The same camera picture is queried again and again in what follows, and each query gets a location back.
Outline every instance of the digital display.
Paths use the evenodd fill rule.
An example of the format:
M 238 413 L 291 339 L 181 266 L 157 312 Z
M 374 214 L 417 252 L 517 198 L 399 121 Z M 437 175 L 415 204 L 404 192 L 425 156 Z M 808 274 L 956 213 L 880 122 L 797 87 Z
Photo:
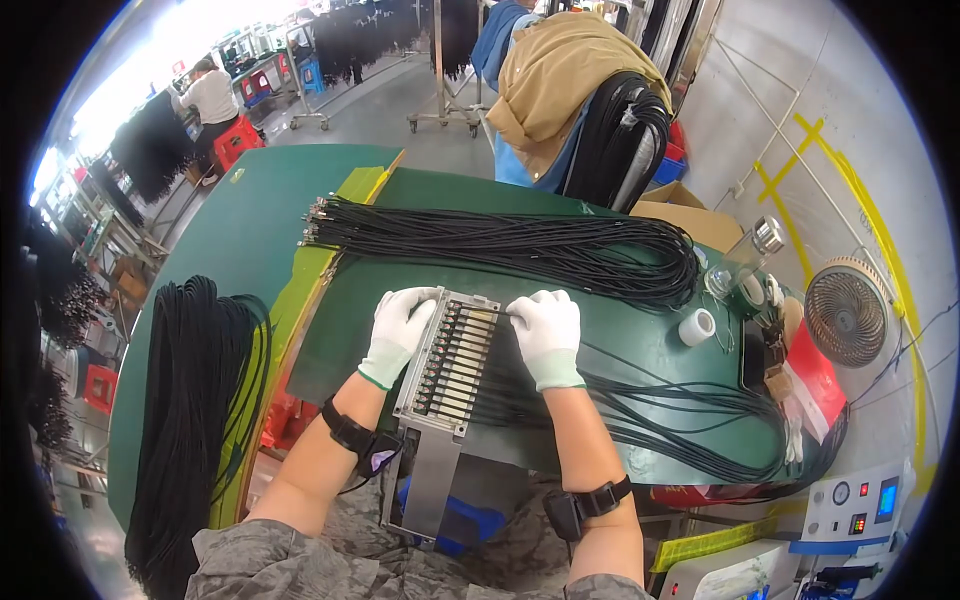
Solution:
M 894 507 L 897 505 L 897 486 L 899 477 L 884 479 L 880 483 L 880 499 L 876 503 L 876 519 L 874 523 L 885 523 L 893 520 Z
M 850 519 L 850 533 L 851 536 L 858 536 L 863 533 L 864 528 L 867 526 L 867 514 L 860 513 L 859 515 L 854 515 Z

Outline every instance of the camouflage shirt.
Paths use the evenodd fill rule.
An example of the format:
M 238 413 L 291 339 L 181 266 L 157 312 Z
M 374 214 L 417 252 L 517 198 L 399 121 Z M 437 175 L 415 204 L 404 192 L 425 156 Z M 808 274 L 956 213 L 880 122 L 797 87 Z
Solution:
M 188 600 L 650 600 L 637 583 L 617 575 L 590 575 L 562 589 L 504 591 L 475 581 L 463 564 L 438 553 L 399 547 L 360 558 L 267 519 L 204 529 L 193 541 L 200 569 L 190 578 Z

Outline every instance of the metal bottle cap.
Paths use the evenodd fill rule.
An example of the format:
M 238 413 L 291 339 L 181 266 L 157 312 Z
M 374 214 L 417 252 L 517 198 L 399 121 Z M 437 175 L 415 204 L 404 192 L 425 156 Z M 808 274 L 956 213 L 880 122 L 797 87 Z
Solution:
M 783 228 L 780 222 L 770 215 L 764 215 L 754 224 L 754 248 L 757 252 L 769 256 L 783 248 Z

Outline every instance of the white tape roll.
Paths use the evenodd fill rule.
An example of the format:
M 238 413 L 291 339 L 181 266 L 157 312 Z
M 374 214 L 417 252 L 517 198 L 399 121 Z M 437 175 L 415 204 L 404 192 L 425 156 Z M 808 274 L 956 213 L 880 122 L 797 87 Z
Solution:
M 693 314 L 688 315 L 686 319 L 680 321 L 677 330 L 684 344 L 694 347 L 713 335 L 716 328 L 713 315 L 707 312 L 706 309 L 698 308 L 693 311 Z

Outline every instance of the cardboard box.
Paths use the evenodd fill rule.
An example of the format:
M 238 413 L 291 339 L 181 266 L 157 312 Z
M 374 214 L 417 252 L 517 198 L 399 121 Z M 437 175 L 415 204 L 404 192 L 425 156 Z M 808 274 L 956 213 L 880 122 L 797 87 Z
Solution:
M 132 297 L 141 302 L 147 299 L 147 282 L 143 277 L 137 261 L 132 257 L 120 256 L 117 258 L 116 262 L 113 263 L 113 272 L 111 274 L 113 278 L 117 280 L 117 284 Z M 127 300 L 127 298 L 119 292 L 114 292 L 113 295 L 122 301 L 124 306 L 130 310 L 136 310 L 136 304 Z
M 679 181 L 644 193 L 630 211 L 632 217 L 662 219 L 683 228 L 693 241 L 726 252 L 743 236 L 731 215 L 707 210 Z
M 183 172 L 183 176 L 186 177 L 187 181 L 190 181 L 191 185 L 194 187 L 197 186 L 197 183 L 200 182 L 202 174 L 200 173 L 200 167 L 197 166 L 196 160 L 190 163 L 190 166 L 187 167 L 186 171 Z

